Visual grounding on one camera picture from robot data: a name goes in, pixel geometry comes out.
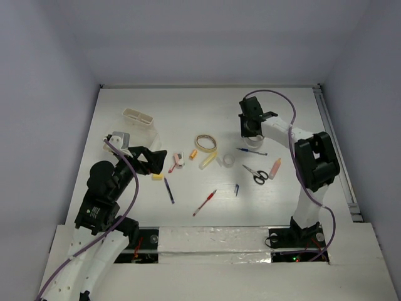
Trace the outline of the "pink white stapler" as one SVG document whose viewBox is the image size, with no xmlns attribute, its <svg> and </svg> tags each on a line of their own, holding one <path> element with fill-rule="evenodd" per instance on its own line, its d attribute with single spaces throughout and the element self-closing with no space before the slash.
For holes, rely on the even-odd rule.
<svg viewBox="0 0 401 301">
<path fill-rule="evenodd" d="M 174 153 L 174 161 L 177 167 L 183 167 L 185 165 L 184 153 L 183 152 Z"/>
</svg>

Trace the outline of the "blue gel pen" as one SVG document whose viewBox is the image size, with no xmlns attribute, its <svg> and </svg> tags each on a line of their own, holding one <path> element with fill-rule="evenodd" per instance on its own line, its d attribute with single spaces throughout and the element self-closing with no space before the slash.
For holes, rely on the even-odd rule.
<svg viewBox="0 0 401 301">
<path fill-rule="evenodd" d="M 267 156 L 268 155 L 267 152 L 259 152 L 259 151 L 256 151 L 256 150 L 251 150 L 251 149 L 242 148 L 242 147 L 238 147 L 236 149 L 239 150 L 239 151 L 242 151 L 242 152 L 249 152 L 249 153 L 257 154 L 257 155 L 260 155 L 260 156 Z"/>
</svg>

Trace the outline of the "clear tape roll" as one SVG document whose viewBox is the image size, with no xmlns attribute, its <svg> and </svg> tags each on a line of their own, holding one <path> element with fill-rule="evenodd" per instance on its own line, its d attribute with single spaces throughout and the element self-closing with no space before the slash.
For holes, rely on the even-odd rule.
<svg viewBox="0 0 401 301">
<path fill-rule="evenodd" d="M 235 164 L 235 157 L 232 154 L 225 154 L 222 158 L 216 157 L 216 161 L 221 167 L 230 168 Z"/>
</svg>

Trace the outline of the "beige masking tape roll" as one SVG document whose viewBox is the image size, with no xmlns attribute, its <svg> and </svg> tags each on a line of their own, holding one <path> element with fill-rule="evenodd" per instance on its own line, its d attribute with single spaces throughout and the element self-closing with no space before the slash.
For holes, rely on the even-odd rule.
<svg viewBox="0 0 401 301">
<path fill-rule="evenodd" d="M 195 146 L 202 152 L 211 153 L 217 150 L 217 141 L 211 135 L 201 134 L 195 137 Z"/>
</svg>

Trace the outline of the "pink glue bottle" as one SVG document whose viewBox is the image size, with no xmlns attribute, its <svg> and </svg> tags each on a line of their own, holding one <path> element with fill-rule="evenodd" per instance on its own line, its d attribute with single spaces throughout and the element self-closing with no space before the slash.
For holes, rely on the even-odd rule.
<svg viewBox="0 0 401 301">
<path fill-rule="evenodd" d="M 273 166 L 272 166 L 272 168 L 271 168 L 271 170 L 269 172 L 269 178 L 270 179 L 274 179 L 274 177 L 277 174 L 280 166 L 281 166 L 281 159 L 279 158 L 274 162 L 274 164 L 273 164 Z"/>
</svg>

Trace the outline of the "black handled scissors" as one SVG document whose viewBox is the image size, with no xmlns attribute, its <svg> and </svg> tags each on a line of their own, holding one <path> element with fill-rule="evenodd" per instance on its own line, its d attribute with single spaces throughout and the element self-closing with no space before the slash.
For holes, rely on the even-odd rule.
<svg viewBox="0 0 401 301">
<path fill-rule="evenodd" d="M 269 179 L 269 175 L 265 171 L 262 171 L 262 170 L 256 171 L 254 169 L 251 169 L 248 166 L 245 166 L 245 165 L 242 165 L 242 166 L 253 175 L 253 180 L 258 185 L 263 185 L 266 182 L 266 180 Z"/>
</svg>

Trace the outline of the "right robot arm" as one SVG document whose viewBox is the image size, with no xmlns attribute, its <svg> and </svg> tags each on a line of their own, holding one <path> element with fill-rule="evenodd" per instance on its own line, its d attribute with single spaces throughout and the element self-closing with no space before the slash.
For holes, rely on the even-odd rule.
<svg viewBox="0 0 401 301">
<path fill-rule="evenodd" d="M 272 111 L 264 112 L 255 96 L 244 97 L 239 102 L 241 137 L 254 149 L 261 147 L 264 139 L 271 139 L 290 151 L 301 188 L 296 210 L 291 217 L 288 238 L 292 244 L 302 246 L 319 227 L 319 212 L 324 207 L 324 196 L 328 186 L 339 175 L 340 165 L 330 135 L 295 127 L 295 106 L 288 98 L 286 101 L 293 111 L 290 122 Z"/>
</svg>

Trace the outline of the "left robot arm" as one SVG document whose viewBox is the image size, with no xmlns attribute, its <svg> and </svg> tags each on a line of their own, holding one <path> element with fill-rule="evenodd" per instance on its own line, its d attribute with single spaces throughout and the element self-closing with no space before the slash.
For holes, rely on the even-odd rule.
<svg viewBox="0 0 401 301">
<path fill-rule="evenodd" d="M 100 161 L 90 169 L 87 192 L 75 219 L 65 261 L 53 272 L 37 300 L 94 300 L 95 291 L 126 248 L 140 244 L 138 221 L 119 214 L 118 199 L 139 175 L 160 174 L 166 150 L 112 147 L 118 162 Z"/>
</svg>

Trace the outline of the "yellow eraser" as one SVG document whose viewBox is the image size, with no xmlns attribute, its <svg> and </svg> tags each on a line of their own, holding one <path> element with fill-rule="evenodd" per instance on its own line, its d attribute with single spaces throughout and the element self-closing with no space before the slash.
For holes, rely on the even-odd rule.
<svg viewBox="0 0 401 301">
<path fill-rule="evenodd" d="M 153 181 L 161 181 L 164 178 L 163 174 L 152 174 Z"/>
</svg>

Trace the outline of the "purple gel pen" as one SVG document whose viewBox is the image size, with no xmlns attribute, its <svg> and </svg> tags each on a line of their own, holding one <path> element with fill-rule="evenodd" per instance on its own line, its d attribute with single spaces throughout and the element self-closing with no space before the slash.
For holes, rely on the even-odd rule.
<svg viewBox="0 0 401 301">
<path fill-rule="evenodd" d="M 169 198 L 170 198 L 171 203 L 175 204 L 175 199 L 173 197 L 173 194 L 172 194 L 172 191 L 171 191 L 171 188 L 170 188 L 170 185 L 169 185 L 169 182 L 168 182 L 167 178 L 164 178 L 164 183 L 165 183 L 167 192 L 169 194 Z"/>
</svg>

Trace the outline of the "cream divided pen holder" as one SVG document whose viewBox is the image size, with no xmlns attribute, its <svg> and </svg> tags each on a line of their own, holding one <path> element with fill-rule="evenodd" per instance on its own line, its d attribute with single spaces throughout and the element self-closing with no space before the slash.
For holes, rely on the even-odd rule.
<svg viewBox="0 0 401 301">
<path fill-rule="evenodd" d="M 146 129 L 151 129 L 154 126 L 153 117 L 140 111 L 131 108 L 126 108 L 123 111 L 122 115 L 126 123 L 132 126 L 144 127 Z"/>
</svg>

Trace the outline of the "yellow highlighter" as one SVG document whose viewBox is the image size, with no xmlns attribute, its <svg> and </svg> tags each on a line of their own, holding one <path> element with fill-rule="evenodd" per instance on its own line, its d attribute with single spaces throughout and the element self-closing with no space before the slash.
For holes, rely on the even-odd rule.
<svg viewBox="0 0 401 301">
<path fill-rule="evenodd" d="M 204 170 L 216 157 L 217 157 L 217 152 L 210 153 L 210 154 L 199 164 L 199 169 L 200 169 L 200 170 Z"/>
</svg>

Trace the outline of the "red gel pen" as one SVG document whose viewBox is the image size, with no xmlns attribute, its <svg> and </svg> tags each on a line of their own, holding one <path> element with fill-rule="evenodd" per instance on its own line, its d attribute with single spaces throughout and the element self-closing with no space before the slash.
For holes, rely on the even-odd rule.
<svg viewBox="0 0 401 301">
<path fill-rule="evenodd" d="M 213 198 L 216 192 L 217 189 L 213 190 L 213 192 L 208 195 L 204 202 L 192 213 L 192 217 L 195 217 L 198 214 L 198 212 Z"/>
</svg>

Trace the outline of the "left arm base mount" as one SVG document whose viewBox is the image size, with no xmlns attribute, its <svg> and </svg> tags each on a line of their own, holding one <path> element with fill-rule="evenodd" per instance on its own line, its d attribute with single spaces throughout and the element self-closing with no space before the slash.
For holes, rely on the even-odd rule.
<svg viewBox="0 0 401 301">
<path fill-rule="evenodd" d="M 153 264 L 159 262 L 159 228 L 140 228 L 136 242 L 117 256 L 114 263 Z"/>
</svg>

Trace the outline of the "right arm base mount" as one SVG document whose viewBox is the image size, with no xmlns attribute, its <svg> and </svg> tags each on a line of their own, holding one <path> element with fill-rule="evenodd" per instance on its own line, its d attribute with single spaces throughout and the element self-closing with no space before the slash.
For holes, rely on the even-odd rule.
<svg viewBox="0 0 401 301">
<path fill-rule="evenodd" d="M 319 223 L 302 230 L 295 224 L 288 228 L 271 228 L 264 244 L 271 250 L 273 263 L 328 262 L 323 228 Z"/>
</svg>

